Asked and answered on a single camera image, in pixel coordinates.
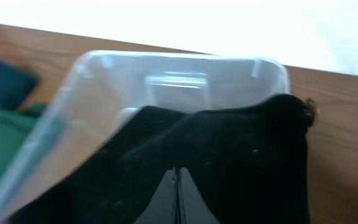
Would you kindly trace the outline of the clear plastic storage bin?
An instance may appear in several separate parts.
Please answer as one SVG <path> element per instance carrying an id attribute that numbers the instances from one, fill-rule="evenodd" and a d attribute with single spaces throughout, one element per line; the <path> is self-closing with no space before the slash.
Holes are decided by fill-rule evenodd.
<path id="1" fill-rule="evenodd" d="M 0 176 L 0 223 L 78 167 L 143 106 L 193 113 L 289 92 L 287 70 L 270 58 L 88 52 Z"/>

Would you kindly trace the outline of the black glittery garment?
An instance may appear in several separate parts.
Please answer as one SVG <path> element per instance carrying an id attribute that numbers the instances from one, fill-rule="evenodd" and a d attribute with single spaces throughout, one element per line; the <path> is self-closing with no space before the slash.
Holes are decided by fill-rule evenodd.
<path id="1" fill-rule="evenodd" d="M 9 223 L 134 223 L 168 170 L 187 168 L 219 223 L 309 223 L 306 134 L 313 100 L 139 110 L 83 165 Z"/>

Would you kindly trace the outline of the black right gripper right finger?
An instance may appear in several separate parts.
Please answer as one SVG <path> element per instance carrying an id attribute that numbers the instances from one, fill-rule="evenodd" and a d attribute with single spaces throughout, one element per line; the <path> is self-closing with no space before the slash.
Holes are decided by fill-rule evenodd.
<path id="1" fill-rule="evenodd" d="M 204 202 L 189 170 L 181 168 L 178 178 L 178 219 L 183 224 L 219 224 Z"/>

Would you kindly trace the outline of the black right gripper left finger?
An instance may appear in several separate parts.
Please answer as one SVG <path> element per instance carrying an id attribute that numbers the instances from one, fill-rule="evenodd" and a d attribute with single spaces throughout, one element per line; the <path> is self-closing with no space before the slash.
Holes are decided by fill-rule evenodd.
<path id="1" fill-rule="evenodd" d="M 148 206 L 134 224 L 175 224 L 177 219 L 177 171 L 168 170 Z"/>

